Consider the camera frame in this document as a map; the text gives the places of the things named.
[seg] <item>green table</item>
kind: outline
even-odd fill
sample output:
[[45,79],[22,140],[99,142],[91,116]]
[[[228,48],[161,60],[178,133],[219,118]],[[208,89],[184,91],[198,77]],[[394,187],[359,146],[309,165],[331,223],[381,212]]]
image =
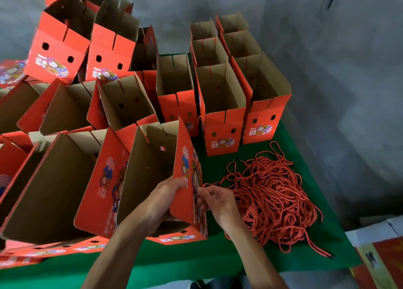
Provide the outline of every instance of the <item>green table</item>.
[[[315,253],[309,245],[298,242],[284,254],[273,242],[264,248],[278,271],[330,270],[352,267],[361,263],[354,248],[339,226],[335,215],[321,194],[308,168],[284,126],[280,123],[276,140],[293,169],[303,178],[302,187],[308,197],[322,210],[324,222],[316,222],[307,231],[315,244],[330,252],[335,259]],[[226,166],[237,158],[244,160],[268,149],[268,141],[240,146],[234,154],[207,158],[201,136],[194,140],[205,183],[219,181]],[[144,288],[180,279],[208,279],[243,274],[242,262],[231,241],[208,213],[209,239],[176,246],[163,246],[144,241],[128,283],[128,288]],[[2,289],[8,288],[78,288],[84,281],[98,254],[74,254],[48,259],[41,264],[0,271]]]

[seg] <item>person's right arm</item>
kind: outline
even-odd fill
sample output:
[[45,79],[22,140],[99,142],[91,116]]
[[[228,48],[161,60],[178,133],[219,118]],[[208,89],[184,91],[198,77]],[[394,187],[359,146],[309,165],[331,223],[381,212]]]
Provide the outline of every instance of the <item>person's right arm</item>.
[[234,193],[223,187],[199,187],[198,204],[211,210],[219,226],[233,241],[253,289],[288,289],[248,227],[243,222]]

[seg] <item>person's right hand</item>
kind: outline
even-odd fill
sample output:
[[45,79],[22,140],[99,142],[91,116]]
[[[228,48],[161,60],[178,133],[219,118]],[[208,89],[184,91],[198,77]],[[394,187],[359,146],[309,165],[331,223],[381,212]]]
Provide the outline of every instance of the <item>person's right hand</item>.
[[215,185],[197,189],[198,205],[202,212],[211,210],[219,226],[230,236],[242,226],[243,220],[235,202],[234,193],[228,188]]

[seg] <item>person's left arm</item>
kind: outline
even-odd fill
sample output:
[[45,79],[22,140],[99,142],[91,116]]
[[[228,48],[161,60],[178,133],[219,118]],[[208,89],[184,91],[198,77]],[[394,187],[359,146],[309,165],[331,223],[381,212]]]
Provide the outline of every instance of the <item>person's left arm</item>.
[[179,178],[159,183],[119,225],[88,272],[82,288],[126,288],[144,238],[152,235],[169,217],[169,206],[176,191],[185,186],[187,183]]

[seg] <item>red rope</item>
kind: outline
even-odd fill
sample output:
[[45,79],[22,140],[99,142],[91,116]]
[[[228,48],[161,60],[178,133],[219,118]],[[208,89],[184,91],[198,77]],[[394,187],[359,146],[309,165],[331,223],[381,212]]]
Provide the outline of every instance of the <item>red rope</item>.
[[[281,154],[273,148],[273,144],[277,145]],[[270,149],[272,151],[257,153],[254,159],[240,160],[246,166],[242,173],[237,171],[235,161],[230,162],[228,174],[213,185],[221,186],[225,180],[232,182],[229,188],[234,192],[241,217],[261,246],[271,240],[279,245],[283,253],[289,253],[293,244],[306,239],[315,252],[334,258],[316,246],[308,236],[306,228],[313,225],[318,212],[323,221],[323,214],[302,189],[301,176],[289,167],[293,162],[285,159],[277,142],[271,141]],[[259,156],[262,153],[273,154],[277,160]],[[234,172],[229,170],[232,164]]]

